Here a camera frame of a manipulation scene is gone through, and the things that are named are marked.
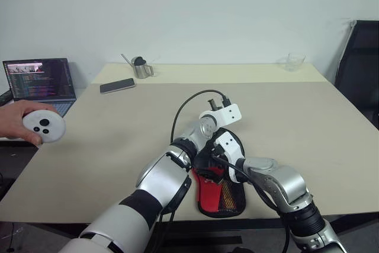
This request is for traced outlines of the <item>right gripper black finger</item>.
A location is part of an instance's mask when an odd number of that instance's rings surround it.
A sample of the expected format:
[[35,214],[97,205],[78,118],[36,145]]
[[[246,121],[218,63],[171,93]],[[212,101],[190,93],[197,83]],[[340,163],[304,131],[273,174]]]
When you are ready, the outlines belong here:
[[214,171],[214,169],[196,169],[196,174],[203,177],[206,181],[212,181],[216,184],[221,182],[221,174]]

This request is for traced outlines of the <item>person's bare hand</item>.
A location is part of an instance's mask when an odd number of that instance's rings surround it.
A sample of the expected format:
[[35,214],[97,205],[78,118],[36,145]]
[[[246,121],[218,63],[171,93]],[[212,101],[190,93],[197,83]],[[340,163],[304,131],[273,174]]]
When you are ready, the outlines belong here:
[[1,137],[23,139],[36,146],[41,145],[42,138],[23,125],[23,117],[37,110],[49,110],[58,113],[50,104],[21,100],[1,107]]

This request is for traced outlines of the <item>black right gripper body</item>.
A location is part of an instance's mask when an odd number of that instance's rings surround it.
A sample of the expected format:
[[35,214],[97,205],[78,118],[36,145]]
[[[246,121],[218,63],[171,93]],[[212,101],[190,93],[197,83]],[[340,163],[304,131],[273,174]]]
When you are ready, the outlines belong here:
[[221,182],[232,182],[232,179],[229,175],[230,163],[224,159],[211,161],[205,169],[214,169],[214,171],[221,174]]

